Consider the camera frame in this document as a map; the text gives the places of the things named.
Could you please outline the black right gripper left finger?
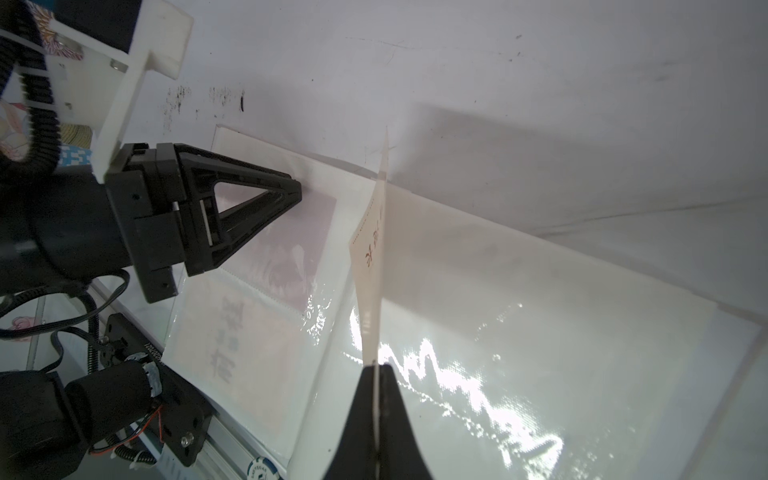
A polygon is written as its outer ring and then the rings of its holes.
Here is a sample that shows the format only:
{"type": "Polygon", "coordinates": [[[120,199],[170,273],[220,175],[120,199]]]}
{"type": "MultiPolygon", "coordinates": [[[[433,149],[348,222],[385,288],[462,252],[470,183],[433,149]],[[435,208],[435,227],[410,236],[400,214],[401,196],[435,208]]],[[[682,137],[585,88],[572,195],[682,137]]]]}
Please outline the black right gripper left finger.
{"type": "Polygon", "coordinates": [[[376,478],[377,448],[373,422],[374,367],[362,369],[335,455],[325,480],[376,478]]]}

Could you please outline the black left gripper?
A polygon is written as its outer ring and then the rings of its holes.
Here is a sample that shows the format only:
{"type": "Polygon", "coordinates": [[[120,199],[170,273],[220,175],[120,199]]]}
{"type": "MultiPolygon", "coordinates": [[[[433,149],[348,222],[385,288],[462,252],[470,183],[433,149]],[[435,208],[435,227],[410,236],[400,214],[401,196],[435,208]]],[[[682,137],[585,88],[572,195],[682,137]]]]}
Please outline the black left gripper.
{"type": "Polygon", "coordinates": [[[177,293],[175,265],[189,276],[217,269],[302,200],[287,173],[185,144],[128,144],[118,158],[122,170],[103,183],[80,165],[2,186],[2,294],[71,291],[132,268],[146,301],[159,302],[177,293]],[[256,195],[222,210],[219,184],[256,195]]]}

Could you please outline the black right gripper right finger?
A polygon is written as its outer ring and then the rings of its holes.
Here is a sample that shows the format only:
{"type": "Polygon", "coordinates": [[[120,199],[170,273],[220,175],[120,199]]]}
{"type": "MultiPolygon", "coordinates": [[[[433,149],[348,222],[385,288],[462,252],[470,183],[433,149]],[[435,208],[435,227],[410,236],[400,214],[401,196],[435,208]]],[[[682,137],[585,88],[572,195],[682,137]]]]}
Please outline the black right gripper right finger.
{"type": "Polygon", "coordinates": [[[379,478],[433,477],[422,458],[391,365],[379,366],[379,478]]]}

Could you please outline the white photo album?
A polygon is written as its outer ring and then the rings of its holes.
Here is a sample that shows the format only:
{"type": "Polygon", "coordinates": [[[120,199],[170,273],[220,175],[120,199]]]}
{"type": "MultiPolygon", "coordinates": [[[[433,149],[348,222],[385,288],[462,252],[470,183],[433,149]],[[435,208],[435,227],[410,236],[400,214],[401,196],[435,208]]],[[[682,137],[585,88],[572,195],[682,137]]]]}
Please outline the white photo album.
{"type": "MultiPolygon", "coordinates": [[[[215,152],[337,199],[303,316],[296,435],[319,479],[363,366],[349,242],[375,177],[218,127],[215,152]]],[[[763,479],[767,331],[715,302],[387,184],[379,358],[436,479],[763,479]]]]}

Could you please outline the pale beige card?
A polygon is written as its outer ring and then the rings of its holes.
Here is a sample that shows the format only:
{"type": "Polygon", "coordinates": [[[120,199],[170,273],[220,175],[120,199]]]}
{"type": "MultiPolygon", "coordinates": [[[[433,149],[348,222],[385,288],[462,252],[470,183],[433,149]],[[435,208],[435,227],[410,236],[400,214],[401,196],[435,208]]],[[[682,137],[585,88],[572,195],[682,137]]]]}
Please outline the pale beige card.
{"type": "Polygon", "coordinates": [[[389,151],[389,131],[385,129],[384,146],[373,192],[349,242],[359,314],[362,362],[365,366],[378,363],[389,151]]]}

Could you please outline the beige card red characters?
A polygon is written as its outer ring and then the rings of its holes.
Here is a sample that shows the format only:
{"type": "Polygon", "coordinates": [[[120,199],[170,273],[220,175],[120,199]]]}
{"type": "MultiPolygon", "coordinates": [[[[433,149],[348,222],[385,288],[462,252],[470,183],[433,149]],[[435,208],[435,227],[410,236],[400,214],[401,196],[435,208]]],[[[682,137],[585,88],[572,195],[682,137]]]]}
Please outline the beige card red characters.
{"type": "Polygon", "coordinates": [[[296,435],[306,341],[295,322],[224,283],[194,281],[179,300],[165,362],[255,436],[296,435]]]}

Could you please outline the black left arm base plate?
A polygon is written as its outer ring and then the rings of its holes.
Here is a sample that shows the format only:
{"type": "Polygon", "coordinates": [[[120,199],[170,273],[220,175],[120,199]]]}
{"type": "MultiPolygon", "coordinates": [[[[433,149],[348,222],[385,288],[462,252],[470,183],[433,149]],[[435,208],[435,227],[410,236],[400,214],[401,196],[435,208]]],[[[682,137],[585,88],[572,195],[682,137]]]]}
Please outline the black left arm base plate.
{"type": "Polygon", "coordinates": [[[160,345],[121,313],[108,317],[105,327],[110,350],[101,356],[111,367],[130,357],[150,363],[157,369],[155,382],[160,385],[154,397],[161,425],[157,436],[186,467],[195,464],[207,437],[214,409],[203,394],[162,361],[160,345]]]}

